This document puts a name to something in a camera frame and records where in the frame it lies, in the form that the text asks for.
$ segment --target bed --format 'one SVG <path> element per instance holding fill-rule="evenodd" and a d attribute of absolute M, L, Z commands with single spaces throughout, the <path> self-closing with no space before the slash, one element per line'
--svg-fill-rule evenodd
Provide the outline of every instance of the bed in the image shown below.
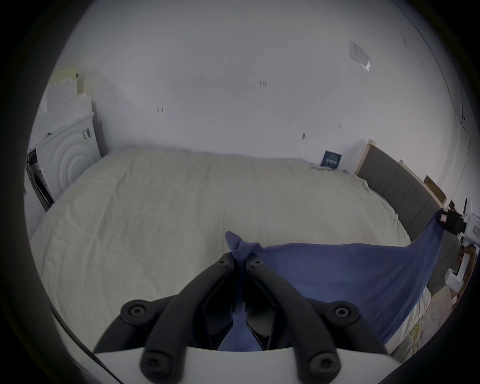
<path fill-rule="evenodd" d="M 355 173 L 295 159 L 118 151 L 89 168 L 48 210 L 31 240 L 32 254 L 53 305 L 93 349 L 125 302 L 177 294 L 228 252 L 226 231 L 264 246 L 406 246 L 438 209 L 414 175 L 373 143 Z M 431 291 L 443 286 L 434 278 L 450 265 L 443 248 L 434 284 L 386 344 L 389 352 L 423 315 Z"/>

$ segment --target cable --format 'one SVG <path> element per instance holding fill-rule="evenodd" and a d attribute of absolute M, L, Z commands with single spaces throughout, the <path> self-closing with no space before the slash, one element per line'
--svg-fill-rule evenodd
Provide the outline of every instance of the cable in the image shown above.
<path fill-rule="evenodd" d="M 107 366 L 97 357 L 95 354 L 90 351 L 81 341 L 80 339 L 75 336 L 75 334 L 71 331 L 68 325 L 63 321 L 57 310 L 52 306 L 50 308 L 53 316 L 59 322 L 60 326 L 63 330 L 67 333 L 67 335 L 74 341 L 74 343 L 87 354 L 89 358 L 91 358 L 94 362 L 96 362 L 100 367 L 102 367 L 105 371 L 107 371 L 115 380 L 117 380 L 120 384 L 124 384 L 122 380 L 120 380 L 117 376 L 113 374 L 113 372 L 107 368 Z"/>
<path fill-rule="evenodd" d="M 450 93 L 450 88 L 448 88 L 448 83 L 447 83 L 447 80 L 445 79 L 445 75 L 442 71 L 442 67 L 440 66 L 440 63 L 438 62 L 437 58 L 435 57 L 435 54 L 433 53 L 432 51 L 432 48 L 430 48 L 430 46 L 428 45 L 427 43 L 427 40 L 425 40 L 425 38 L 423 37 L 423 35 L 421 34 L 420 30 L 417 28 L 417 26 L 413 23 L 413 21 L 410 20 L 410 18 L 407 16 L 407 14 L 405 12 L 403 12 L 403 10 L 397 5 L 395 4 L 395 2 L 393 0 L 390 0 L 390 2 L 395 5 L 398 10 L 400 12 L 402 12 L 404 14 L 404 16 L 407 18 L 408 21 L 410 21 L 410 23 L 413 25 L 413 27 L 417 30 L 417 32 L 419 33 L 419 35 L 421 36 L 421 38 L 423 39 L 423 41 L 425 42 L 425 44 L 427 45 L 428 49 L 430 50 L 430 53 L 432 54 L 433 58 L 435 59 L 435 62 L 437 63 L 438 65 L 438 69 L 440 70 L 440 73 L 442 74 L 442 77 L 444 78 L 444 82 L 445 82 L 445 85 L 447 87 L 447 91 L 448 91 L 448 95 L 450 96 L 450 101 L 452 102 L 452 107 L 453 107 L 453 110 L 455 111 L 455 113 L 458 115 L 458 117 L 460 117 L 460 127 L 462 127 L 465 132 L 467 133 L 468 135 L 468 149 L 467 149 L 467 156 L 465 157 L 465 163 L 463 164 L 463 169 L 462 169 L 462 173 L 460 174 L 460 180 L 458 181 L 458 184 L 456 185 L 456 188 L 455 188 L 455 192 L 453 193 L 452 195 L 452 200 L 453 200 L 453 197 L 455 196 L 455 193 L 458 189 L 458 186 L 460 185 L 460 182 L 462 180 L 462 176 L 463 176 L 463 171 L 465 170 L 465 165 L 467 165 L 467 159 L 468 159 L 468 151 L 470 150 L 470 143 L 471 143 L 471 140 L 472 140 L 472 137 L 470 136 L 470 132 L 467 131 L 467 129 L 462 125 L 462 120 L 463 120 L 463 95 L 462 95 L 462 90 L 460 90 L 460 103 L 461 103 L 461 107 L 462 107 L 462 114 L 460 115 L 457 110 L 455 109 L 455 104 L 453 103 L 453 98 L 452 98 L 452 94 Z"/>

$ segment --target white appliance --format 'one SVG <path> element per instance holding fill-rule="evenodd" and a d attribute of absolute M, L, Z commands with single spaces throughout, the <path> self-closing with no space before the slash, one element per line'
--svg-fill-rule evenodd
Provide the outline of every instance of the white appliance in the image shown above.
<path fill-rule="evenodd" d="M 41 140 L 27 155 L 27 173 L 45 210 L 100 159 L 89 112 Z"/>

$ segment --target screw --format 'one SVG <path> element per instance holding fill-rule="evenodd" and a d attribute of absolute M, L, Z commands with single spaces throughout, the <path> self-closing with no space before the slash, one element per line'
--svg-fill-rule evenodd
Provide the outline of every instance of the screw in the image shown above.
<path fill-rule="evenodd" d="M 335 314 L 338 317 L 347 317 L 348 315 L 350 315 L 350 311 L 345 307 L 338 307 L 335 309 Z"/>
<path fill-rule="evenodd" d="M 145 314 L 145 308 L 141 305 L 134 305 L 130 308 L 129 313 L 132 316 L 143 316 Z"/>
<path fill-rule="evenodd" d="M 164 377 L 171 372 L 170 358 L 162 352 L 147 352 L 144 355 L 144 361 L 146 361 L 145 369 L 154 376 Z"/>
<path fill-rule="evenodd" d="M 319 353 L 310 359 L 308 369 L 315 377 L 333 376 L 340 370 L 340 360 L 335 353 Z"/>

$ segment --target black clamp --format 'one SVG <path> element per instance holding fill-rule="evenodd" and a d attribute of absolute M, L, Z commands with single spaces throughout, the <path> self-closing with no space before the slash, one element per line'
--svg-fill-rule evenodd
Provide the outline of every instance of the black clamp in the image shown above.
<path fill-rule="evenodd" d="M 247 326 L 263 350 L 294 348 L 303 383 L 326 384 L 337 376 L 337 348 L 386 354 L 354 305 L 303 297 L 255 254 L 245 263 L 240 268 L 226 253 L 176 296 L 129 301 L 94 353 L 144 347 L 144 376 L 153 383 L 179 382 L 186 347 L 217 350 L 232 328 L 240 277 Z"/>

